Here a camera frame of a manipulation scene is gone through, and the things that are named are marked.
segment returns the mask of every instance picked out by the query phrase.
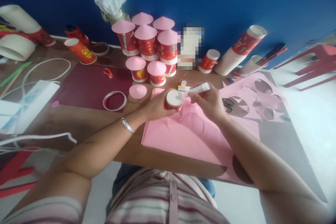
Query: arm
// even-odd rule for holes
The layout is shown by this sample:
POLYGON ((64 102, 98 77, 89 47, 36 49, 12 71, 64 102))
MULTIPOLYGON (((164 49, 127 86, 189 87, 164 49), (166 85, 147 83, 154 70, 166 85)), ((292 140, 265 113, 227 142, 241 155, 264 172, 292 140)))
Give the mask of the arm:
POLYGON ((210 84, 201 94, 189 93, 204 114, 221 130, 241 165, 261 191, 272 219, 305 223, 325 223, 330 217, 323 204, 301 177, 280 157, 226 113, 220 93, 210 84))
MULTIPOLYGON (((157 120, 176 112, 164 109, 164 101, 169 91, 170 89, 166 89, 145 107, 125 117, 133 131, 146 121, 157 120)), ((11 213, 34 201, 51 196, 72 197, 85 209, 92 178, 114 159, 131 135, 119 120, 89 137, 49 170, 11 213)))

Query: silver bracelet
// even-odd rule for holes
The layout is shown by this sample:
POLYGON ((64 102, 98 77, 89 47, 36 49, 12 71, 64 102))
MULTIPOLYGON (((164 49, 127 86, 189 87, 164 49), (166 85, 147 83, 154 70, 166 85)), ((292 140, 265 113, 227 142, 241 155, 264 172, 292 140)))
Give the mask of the silver bracelet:
POLYGON ((122 118, 121 118, 121 121, 122 121, 124 127, 125 127, 129 132, 131 132, 132 134, 134 134, 134 131, 132 130, 132 128, 130 127, 130 125, 128 124, 128 122, 125 120, 125 117, 122 117, 122 118))

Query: tissue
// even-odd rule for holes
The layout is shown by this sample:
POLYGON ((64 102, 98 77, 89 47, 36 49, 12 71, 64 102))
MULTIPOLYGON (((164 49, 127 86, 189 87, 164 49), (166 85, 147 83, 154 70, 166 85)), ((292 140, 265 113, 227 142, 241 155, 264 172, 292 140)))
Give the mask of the tissue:
POLYGON ((116 15, 126 0, 94 0, 104 13, 116 15))

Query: table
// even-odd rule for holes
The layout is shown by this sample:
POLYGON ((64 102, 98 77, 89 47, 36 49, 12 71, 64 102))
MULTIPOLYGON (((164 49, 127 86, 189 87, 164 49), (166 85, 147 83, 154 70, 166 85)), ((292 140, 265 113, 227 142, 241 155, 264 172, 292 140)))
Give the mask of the table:
MULTIPOLYGON (((62 41, 57 41, 52 47, 39 45, 28 60, 32 61, 32 66, 34 66, 51 58, 63 58, 69 60, 72 63, 71 69, 79 63, 77 58, 63 45, 62 41)), ((121 49, 113 48, 109 55, 99 58, 94 64, 126 68, 126 59, 127 58, 122 54, 121 49)), ((21 64, 22 62, 15 64, 14 61, 9 60, 0 70, 0 82, 7 78, 21 64)), ((66 67, 67 62, 65 61, 52 61, 46 63, 40 68, 37 68, 31 74, 27 82, 54 78, 62 73, 66 67)), ((12 86, 12 89, 20 86, 26 72, 27 71, 20 75, 18 80, 12 86)), ((68 74, 64 75, 58 81, 62 82, 67 75, 68 74)), ((266 76, 273 81, 270 74, 266 73, 266 76)), ((167 77, 167 82, 162 88, 177 88, 182 80, 186 80, 188 85, 193 85, 197 82, 206 80, 218 89, 223 88, 223 81, 226 85, 230 84, 230 82, 223 76, 215 73, 204 74, 197 69, 193 69, 189 71, 177 70, 177 73, 174 76, 167 77)), ((26 130, 25 134, 51 135, 70 132, 78 143, 81 143, 100 129, 147 104, 150 100, 152 90, 155 87, 149 84, 149 81, 146 81, 144 85, 148 90, 147 95, 141 100, 129 96, 122 113, 65 105, 59 105, 57 108, 53 108, 50 104, 47 104, 26 130)), ((19 101, 20 99, 20 92, 14 92, 5 98, 5 100, 14 102, 19 101)), ((235 112, 235 109, 233 111, 234 113, 232 115, 243 116, 243 109, 237 110, 238 112, 235 112)), ((217 176, 222 175, 226 170, 226 167, 217 164, 142 146, 141 138, 144 127, 144 124, 141 125, 132 135, 130 140, 115 157, 115 161, 214 180, 219 180, 217 176)), ((259 129, 261 142, 283 158, 302 177, 314 193, 316 193, 322 201, 326 202, 323 191, 309 164, 292 123, 290 121, 285 121, 284 123, 264 121, 262 123, 259 122, 259 129)), ((1 134, 0 137, 2 139, 8 138, 8 136, 1 134)), ((70 151, 74 147, 73 143, 70 142, 67 137, 50 140, 29 140, 27 141, 27 144, 62 151, 70 151)))

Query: white glue stick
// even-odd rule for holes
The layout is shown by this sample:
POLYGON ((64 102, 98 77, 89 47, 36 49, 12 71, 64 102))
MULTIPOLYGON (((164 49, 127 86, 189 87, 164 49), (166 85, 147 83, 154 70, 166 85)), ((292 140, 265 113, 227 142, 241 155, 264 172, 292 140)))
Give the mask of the white glue stick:
POLYGON ((194 87, 193 89, 190 89, 189 91, 185 92, 183 94, 184 97, 188 97, 188 93, 194 92, 194 93, 202 93, 204 91, 207 91, 210 89, 210 86, 207 82, 203 83, 200 86, 194 87))

